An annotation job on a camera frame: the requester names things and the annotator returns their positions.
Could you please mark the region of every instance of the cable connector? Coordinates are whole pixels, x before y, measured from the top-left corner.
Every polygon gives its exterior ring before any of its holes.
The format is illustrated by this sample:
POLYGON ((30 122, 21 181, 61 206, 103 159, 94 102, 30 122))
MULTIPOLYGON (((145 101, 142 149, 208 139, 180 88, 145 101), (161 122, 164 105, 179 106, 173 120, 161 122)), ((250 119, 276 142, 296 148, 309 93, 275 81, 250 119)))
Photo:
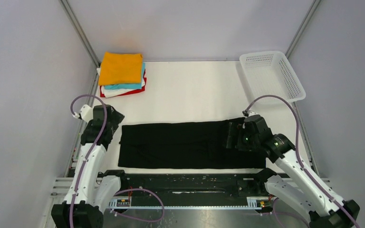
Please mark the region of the cable connector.
POLYGON ((80 114, 79 114, 79 113, 72 114, 72 116, 73 116, 75 119, 81 119, 81 118, 80 118, 80 114))
POLYGON ((250 116, 250 114, 251 115, 256 115, 257 113, 255 112, 255 111, 251 111, 251 110, 244 110, 243 111, 243 115, 245 116, 245 117, 249 117, 250 116))

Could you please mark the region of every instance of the orange folded shirt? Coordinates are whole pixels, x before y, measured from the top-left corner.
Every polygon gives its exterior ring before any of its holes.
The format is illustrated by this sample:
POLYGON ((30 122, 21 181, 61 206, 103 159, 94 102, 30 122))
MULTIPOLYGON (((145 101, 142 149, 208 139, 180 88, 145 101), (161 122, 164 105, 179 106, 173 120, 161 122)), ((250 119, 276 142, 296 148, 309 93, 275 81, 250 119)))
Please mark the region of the orange folded shirt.
POLYGON ((106 52, 101 63, 98 85, 141 83, 142 63, 142 54, 112 54, 106 52))

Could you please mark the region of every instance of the white cloth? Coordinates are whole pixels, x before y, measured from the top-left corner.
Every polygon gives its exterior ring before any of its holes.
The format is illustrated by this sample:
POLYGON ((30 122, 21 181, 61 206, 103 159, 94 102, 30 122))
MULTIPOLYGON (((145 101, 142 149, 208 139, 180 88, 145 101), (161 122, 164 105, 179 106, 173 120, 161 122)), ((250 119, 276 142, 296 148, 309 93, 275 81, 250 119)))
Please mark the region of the white cloth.
POLYGON ((101 93, 104 94, 105 97, 118 96, 121 94, 125 94, 136 89, 104 89, 104 86, 101 86, 101 93))

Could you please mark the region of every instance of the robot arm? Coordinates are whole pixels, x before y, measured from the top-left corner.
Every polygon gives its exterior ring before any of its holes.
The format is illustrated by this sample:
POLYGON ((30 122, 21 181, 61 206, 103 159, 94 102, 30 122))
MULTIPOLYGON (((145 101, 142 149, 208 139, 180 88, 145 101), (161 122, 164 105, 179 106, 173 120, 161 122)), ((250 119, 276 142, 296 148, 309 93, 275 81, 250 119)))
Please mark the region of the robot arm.
POLYGON ((90 228, 102 227, 103 213, 113 195, 121 188, 120 178, 117 176, 106 176, 102 179, 100 186, 95 191, 95 182, 100 165, 107 151, 114 132, 122 122, 124 116, 117 112, 112 106, 107 105, 107 122, 103 133, 96 145, 93 145, 99 131, 104 123, 104 109, 102 105, 92 109, 84 105, 75 117, 88 122, 86 129, 81 135, 81 148, 79 159, 75 168, 75 178, 64 198, 62 204, 55 204, 52 207, 51 216, 58 228, 68 228, 69 210, 73 202, 73 223, 74 227, 90 228), (88 159, 86 155, 93 146, 88 159))
POLYGON ((301 189, 298 191, 285 183, 274 171, 265 169, 259 173, 268 193, 279 197, 295 209, 313 227, 351 227, 353 224, 344 212, 317 187, 315 181, 337 201, 354 219, 359 213, 355 201, 344 199, 328 187, 313 170, 304 163, 300 166, 295 147, 282 134, 273 135, 264 118, 258 114, 247 117, 244 124, 235 131, 229 129, 227 145, 235 144, 242 151, 260 152, 281 168, 301 189), (307 170, 314 180, 305 172, 307 170))

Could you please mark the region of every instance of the white table surface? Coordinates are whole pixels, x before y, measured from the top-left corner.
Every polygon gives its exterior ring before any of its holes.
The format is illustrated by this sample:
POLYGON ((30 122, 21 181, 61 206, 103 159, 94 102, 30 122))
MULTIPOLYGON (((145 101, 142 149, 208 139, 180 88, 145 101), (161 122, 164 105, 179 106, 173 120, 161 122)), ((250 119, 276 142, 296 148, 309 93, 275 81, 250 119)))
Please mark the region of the white table surface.
MULTIPOLYGON (((147 84, 139 94, 103 98, 125 115, 114 134, 100 171, 123 169, 126 173, 255 173, 261 169, 137 169, 118 167, 121 125, 217 121, 242 117, 254 99, 238 61, 147 62, 147 84)), ((296 122, 284 104, 255 104, 253 111, 265 118, 273 133, 295 143, 296 122)), ((303 140, 301 156, 308 161, 303 140)), ((266 166, 283 172, 268 159, 266 166)))

